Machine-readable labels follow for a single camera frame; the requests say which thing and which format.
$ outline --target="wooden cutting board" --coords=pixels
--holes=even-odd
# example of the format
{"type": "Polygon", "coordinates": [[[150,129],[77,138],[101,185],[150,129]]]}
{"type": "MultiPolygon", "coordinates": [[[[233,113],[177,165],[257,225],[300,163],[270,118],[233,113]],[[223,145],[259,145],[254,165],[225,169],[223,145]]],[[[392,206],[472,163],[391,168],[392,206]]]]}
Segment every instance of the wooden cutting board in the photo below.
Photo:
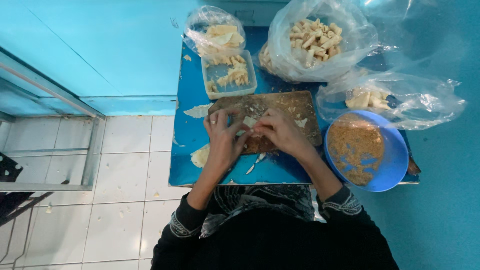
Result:
{"type": "MultiPolygon", "coordinates": [[[[256,120],[260,119],[268,108],[277,108],[294,120],[307,118],[304,128],[300,128],[310,143],[314,146],[322,144],[322,136],[318,128],[315,109],[313,108],[312,95],[309,91],[296,91],[287,93],[259,94],[239,97],[219,98],[208,110],[208,115],[214,111],[226,108],[236,108],[243,115],[256,120]]],[[[265,136],[250,137],[247,148],[242,154],[271,152],[276,146],[265,136]]]]}

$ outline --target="blue plastic bowl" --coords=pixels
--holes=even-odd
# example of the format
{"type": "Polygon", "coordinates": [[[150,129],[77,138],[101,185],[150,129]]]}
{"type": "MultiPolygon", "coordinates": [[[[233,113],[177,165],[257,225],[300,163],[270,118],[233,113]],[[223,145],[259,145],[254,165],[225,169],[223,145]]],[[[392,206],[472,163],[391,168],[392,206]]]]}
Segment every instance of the blue plastic bowl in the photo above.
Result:
{"type": "Polygon", "coordinates": [[[330,125],[325,134],[324,148],[328,163],[333,168],[334,173],[344,181],[368,191],[380,192],[396,186],[405,176],[408,167],[407,145],[400,132],[396,128],[387,127],[390,122],[376,113],[366,110],[353,110],[347,113],[358,114],[365,120],[380,126],[385,145],[384,157],[378,170],[373,173],[373,179],[367,185],[356,185],[350,182],[332,162],[328,152],[328,131],[332,126],[330,125]]]}

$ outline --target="hand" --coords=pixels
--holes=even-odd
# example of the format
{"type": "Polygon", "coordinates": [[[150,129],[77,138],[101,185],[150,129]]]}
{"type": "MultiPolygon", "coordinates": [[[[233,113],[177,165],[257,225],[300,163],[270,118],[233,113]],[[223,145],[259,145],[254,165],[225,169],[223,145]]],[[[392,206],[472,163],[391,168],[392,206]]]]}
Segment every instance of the hand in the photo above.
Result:
{"type": "Polygon", "coordinates": [[[315,151],[297,124],[278,109],[268,109],[252,129],[267,136],[280,150],[297,159],[315,151]]]}
{"type": "Polygon", "coordinates": [[[228,127],[228,116],[239,112],[236,109],[217,110],[204,119],[204,126],[210,137],[210,153],[204,171],[211,173],[210,177],[218,178],[217,181],[237,160],[245,141],[253,132],[243,123],[245,116],[241,115],[235,117],[235,122],[228,127]],[[235,135],[240,129],[246,132],[236,140],[235,135]]]}

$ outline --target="black sleeve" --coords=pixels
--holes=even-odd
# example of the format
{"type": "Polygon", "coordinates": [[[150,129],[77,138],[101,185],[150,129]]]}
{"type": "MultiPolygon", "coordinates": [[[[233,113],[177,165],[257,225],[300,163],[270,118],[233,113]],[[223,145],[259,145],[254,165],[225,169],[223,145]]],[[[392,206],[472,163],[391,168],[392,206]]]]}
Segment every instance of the black sleeve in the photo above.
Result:
{"type": "Polygon", "coordinates": [[[327,223],[350,223],[375,226],[367,211],[349,188],[343,186],[337,193],[321,202],[317,196],[318,210],[327,223]]]}
{"type": "Polygon", "coordinates": [[[199,246],[206,210],[192,208],[185,194],[153,249],[152,269],[181,269],[199,246]]]}
{"type": "Polygon", "coordinates": [[[331,228],[333,268],[398,269],[387,240],[349,188],[343,186],[323,203],[317,196],[317,201],[331,228]]]}

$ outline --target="patterned sleeve cuff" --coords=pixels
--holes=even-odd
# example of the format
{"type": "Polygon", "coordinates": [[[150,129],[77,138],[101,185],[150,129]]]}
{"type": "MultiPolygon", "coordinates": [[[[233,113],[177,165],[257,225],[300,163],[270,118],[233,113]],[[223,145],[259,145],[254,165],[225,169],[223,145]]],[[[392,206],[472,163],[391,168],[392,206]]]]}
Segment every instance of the patterned sleeve cuff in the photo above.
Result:
{"type": "Polygon", "coordinates": [[[207,216],[206,210],[197,210],[187,202],[188,193],[183,195],[180,206],[173,212],[170,221],[171,232],[179,238],[197,236],[207,216]]]}
{"type": "Polygon", "coordinates": [[[349,216],[360,214],[362,211],[360,201],[346,186],[343,186],[337,193],[325,200],[322,208],[325,211],[328,209],[340,211],[349,216]]]}

